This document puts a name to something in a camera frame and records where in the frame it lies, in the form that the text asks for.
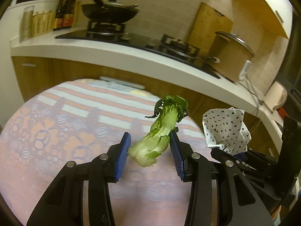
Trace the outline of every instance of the striped tablecloth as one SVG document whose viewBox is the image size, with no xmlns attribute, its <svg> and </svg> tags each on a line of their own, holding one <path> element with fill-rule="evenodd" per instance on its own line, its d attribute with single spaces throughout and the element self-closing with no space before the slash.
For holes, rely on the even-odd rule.
<svg viewBox="0 0 301 226">
<path fill-rule="evenodd" d="M 89 162 L 129 132 L 144 137 L 159 98 L 146 91 L 97 80 L 62 83 L 26 102 L 0 136 L 0 192 L 26 225 L 36 203 L 64 164 Z M 178 136 L 210 157 L 204 135 L 189 117 Z M 170 148 L 152 167 L 129 158 L 124 175 L 109 184 L 116 225 L 184 224 L 190 183 L 177 177 Z"/>
</svg>

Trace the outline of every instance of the soy sauce bottle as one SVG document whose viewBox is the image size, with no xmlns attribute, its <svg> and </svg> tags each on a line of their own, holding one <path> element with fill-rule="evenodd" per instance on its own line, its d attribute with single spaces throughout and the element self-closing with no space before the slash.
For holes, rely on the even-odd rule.
<svg viewBox="0 0 301 226">
<path fill-rule="evenodd" d="M 74 21 L 74 9 L 76 0 L 66 0 L 64 9 L 63 28 L 71 28 Z"/>
<path fill-rule="evenodd" d="M 63 1 L 60 0 L 58 3 L 58 9 L 56 10 L 55 13 L 55 24 L 53 30 L 60 30 L 63 26 L 63 20 L 64 20 L 64 9 L 63 9 Z"/>
</svg>

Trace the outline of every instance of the metal screw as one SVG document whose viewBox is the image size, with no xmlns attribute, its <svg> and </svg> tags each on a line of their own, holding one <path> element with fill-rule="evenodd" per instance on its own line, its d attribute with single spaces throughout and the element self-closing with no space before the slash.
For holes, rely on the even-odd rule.
<svg viewBox="0 0 301 226">
<path fill-rule="evenodd" d="M 233 167 L 233 166 L 234 166 L 234 163 L 233 163 L 233 161 L 226 161 L 226 165 L 227 165 L 228 167 Z"/>
<path fill-rule="evenodd" d="M 67 164 L 66 164 L 66 166 L 69 167 L 69 168 L 73 167 L 74 165 L 75 165 L 74 161 L 68 161 Z"/>
<path fill-rule="evenodd" d="M 199 153 L 192 153 L 191 157 L 193 159 L 199 159 L 201 157 L 201 155 Z"/>
<path fill-rule="evenodd" d="M 99 156 L 99 158 L 100 158 L 101 160 L 105 161 L 106 159 L 109 158 L 109 156 L 108 156 L 107 154 L 101 154 L 101 155 Z"/>
</svg>

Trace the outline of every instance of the white cloth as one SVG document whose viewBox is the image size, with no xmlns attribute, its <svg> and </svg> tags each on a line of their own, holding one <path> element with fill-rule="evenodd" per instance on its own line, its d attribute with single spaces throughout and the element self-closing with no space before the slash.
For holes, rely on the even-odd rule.
<svg viewBox="0 0 301 226">
<path fill-rule="evenodd" d="M 243 122 L 244 111 L 235 109 L 212 109 L 203 114 L 206 144 L 213 149 L 219 147 L 235 155 L 247 151 L 250 132 Z"/>
</svg>

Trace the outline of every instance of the wall cabinet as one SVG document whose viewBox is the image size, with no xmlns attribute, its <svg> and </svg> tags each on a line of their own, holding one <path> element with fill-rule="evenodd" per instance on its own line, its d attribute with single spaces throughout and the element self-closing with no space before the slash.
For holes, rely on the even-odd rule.
<svg viewBox="0 0 301 226">
<path fill-rule="evenodd" d="M 143 85 L 146 91 L 160 98 L 164 98 L 167 94 L 185 98 L 189 103 L 190 117 L 201 129 L 203 129 L 203 114 L 206 111 L 231 107 L 229 104 L 214 98 L 168 82 L 106 66 L 37 57 L 13 57 L 12 59 L 24 101 L 66 81 L 84 78 L 99 79 L 101 76 L 106 76 Z M 260 132 L 257 131 L 256 127 L 259 122 L 257 117 L 245 113 L 243 121 L 252 134 L 252 140 L 248 145 L 250 148 L 267 155 L 269 155 L 268 149 L 270 148 L 273 154 L 278 155 L 266 128 L 261 125 Z"/>
<path fill-rule="evenodd" d="M 289 0 L 239 0 L 262 27 L 277 35 L 290 38 L 293 7 Z"/>
</svg>

